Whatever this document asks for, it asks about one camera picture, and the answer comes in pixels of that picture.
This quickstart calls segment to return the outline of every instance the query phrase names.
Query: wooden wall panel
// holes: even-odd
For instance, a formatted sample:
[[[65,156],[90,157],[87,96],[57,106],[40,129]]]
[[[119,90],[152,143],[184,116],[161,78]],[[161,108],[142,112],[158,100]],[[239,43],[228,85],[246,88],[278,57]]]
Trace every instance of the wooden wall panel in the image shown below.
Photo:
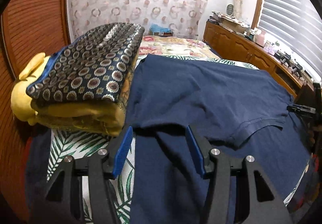
[[[1,25],[0,192],[15,214],[28,220],[24,152],[32,127],[13,117],[10,95],[14,78],[32,56],[39,52],[52,54],[69,44],[66,1],[11,0],[2,14]]]
[[[66,0],[11,0],[3,13],[3,33],[17,76],[35,54],[49,55],[69,44]]]

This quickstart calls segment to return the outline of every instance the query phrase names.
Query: bed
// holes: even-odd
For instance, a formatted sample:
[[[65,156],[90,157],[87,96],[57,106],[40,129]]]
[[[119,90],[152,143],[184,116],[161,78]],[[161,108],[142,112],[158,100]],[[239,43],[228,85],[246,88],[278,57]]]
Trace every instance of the bed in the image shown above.
[[[148,54],[160,55],[172,59],[216,62],[226,65],[239,66],[247,69],[258,69],[257,67],[248,63],[220,59],[204,42],[192,39],[144,36],[139,48],[139,58],[137,60],[136,66]],[[98,133],[52,130],[50,138],[50,151],[47,154],[47,180],[50,179],[53,172],[65,156],[71,155],[75,159],[90,156],[97,150],[108,145],[108,138]],[[125,161],[122,174],[116,180],[111,181],[117,197],[115,206],[117,208],[117,214],[121,220],[121,223],[130,223],[130,206],[132,201],[134,178],[136,172],[135,144],[136,140],[134,138],[127,159]],[[292,196],[294,195],[304,173],[305,168],[303,169],[303,174],[299,177],[299,179],[297,179],[297,185],[294,187],[294,190],[286,198],[283,198],[285,199],[285,205],[289,203]],[[30,190],[32,189],[32,187],[27,186],[26,189]],[[91,223],[91,205],[89,199],[87,177],[83,177],[83,205],[86,222]]]

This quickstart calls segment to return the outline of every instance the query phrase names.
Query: plush toy ear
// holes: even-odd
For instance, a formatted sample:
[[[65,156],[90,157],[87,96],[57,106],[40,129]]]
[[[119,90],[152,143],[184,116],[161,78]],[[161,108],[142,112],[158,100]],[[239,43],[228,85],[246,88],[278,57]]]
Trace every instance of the plush toy ear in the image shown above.
[[[43,63],[46,54],[44,52],[38,53],[29,61],[27,66],[19,74],[19,80],[25,80],[30,73],[32,73],[39,65]]]

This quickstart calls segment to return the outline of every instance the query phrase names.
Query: blue gripper pad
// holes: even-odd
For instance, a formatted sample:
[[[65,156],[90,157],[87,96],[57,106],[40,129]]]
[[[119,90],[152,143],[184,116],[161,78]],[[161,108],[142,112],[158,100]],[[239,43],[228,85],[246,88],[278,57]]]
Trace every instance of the blue gripper pad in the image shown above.
[[[132,139],[133,139],[133,128],[132,126],[129,126],[124,134],[123,140],[114,158],[114,165],[113,165],[113,171],[112,171],[112,176],[114,178],[117,178],[117,176],[120,175],[122,172],[125,159],[128,155],[128,151],[132,143]]]
[[[206,170],[204,168],[204,161],[201,150],[194,138],[194,134],[189,126],[186,127],[186,141],[188,144],[188,148],[192,157],[192,161],[194,162],[194,168],[196,172],[204,178],[206,175]]]

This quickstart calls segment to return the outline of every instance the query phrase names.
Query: window blind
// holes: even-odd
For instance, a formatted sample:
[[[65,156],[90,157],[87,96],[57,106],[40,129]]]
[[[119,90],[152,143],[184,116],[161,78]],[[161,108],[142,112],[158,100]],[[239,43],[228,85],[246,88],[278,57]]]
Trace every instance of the window blind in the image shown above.
[[[322,20],[310,0],[264,0],[258,28],[289,46],[322,77]]]

